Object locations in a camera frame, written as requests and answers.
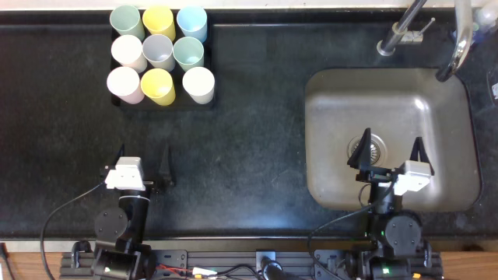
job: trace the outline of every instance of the chrome faucet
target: chrome faucet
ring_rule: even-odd
[[[423,32],[433,23],[424,27],[421,31],[408,31],[408,26],[413,18],[424,6],[427,0],[415,0],[398,23],[393,24],[385,40],[379,41],[377,51],[383,56],[392,55],[397,44],[419,44],[423,39]],[[440,82],[447,81],[463,64],[468,50],[472,44],[472,6],[470,0],[454,0],[455,15],[457,18],[457,39],[451,60],[447,66],[443,66],[436,74]]]

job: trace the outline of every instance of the wooden surface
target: wooden surface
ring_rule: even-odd
[[[48,253],[47,260],[57,279],[62,253]],[[2,263],[4,280],[10,280],[5,263]],[[41,264],[39,253],[11,253],[10,264],[16,279],[48,279]],[[498,279],[498,253],[447,252],[443,253],[444,278],[446,280]]]

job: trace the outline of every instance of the sink basin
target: sink basin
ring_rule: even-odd
[[[461,211],[481,189],[465,87],[456,77],[438,82],[434,69],[330,69],[306,85],[307,185],[333,209],[360,207],[358,170],[346,162],[365,128],[371,128],[373,165],[399,167],[423,137],[435,176],[403,195],[416,211]],[[362,193],[366,203],[370,188]]]

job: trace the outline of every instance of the drain strainer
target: drain strainer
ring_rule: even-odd
[[[361,136],[353,138],[348,145],[348,157],[355,152],[361,142]],[[385,144],[382,139],[376,135],[372,135],[370,140],[370,164],[373,166],[381,165],[388,155]]]

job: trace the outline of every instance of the white cup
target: white cup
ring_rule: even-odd
[[[111,71],[107,77],[107,88],[130,104],[139,103],[145,96],[140,88],[139,74],[129,67],[118,67]]]
[[[173,46],[173,56],[184,71],[204,66],[204,46],[194,37],[178,39]]]
[[[147,60],[142,54],[142,42],[135,36],[123,35],[112,43],[112,57],[123,66],[133,68],[138,73],[147,68]]]
[[[194,37],[201,43],[208,37],[208,15],[199,6],[182,8],[177,15],[177,23],[185,36]]]
[[[170,38],[162,34],[151,35],[143,41],[142,52],[155,68],[168,72],[174,69],[173,43]]]
[[[140,40],[146,37],[140,12],[132,5],[123,5],[114,9],[109,21],[120,35],[133,35]]]
[[[212,100],[215,92],[215,76],[204,67],[188,70],[182,80],[184,89],[199,104]]]

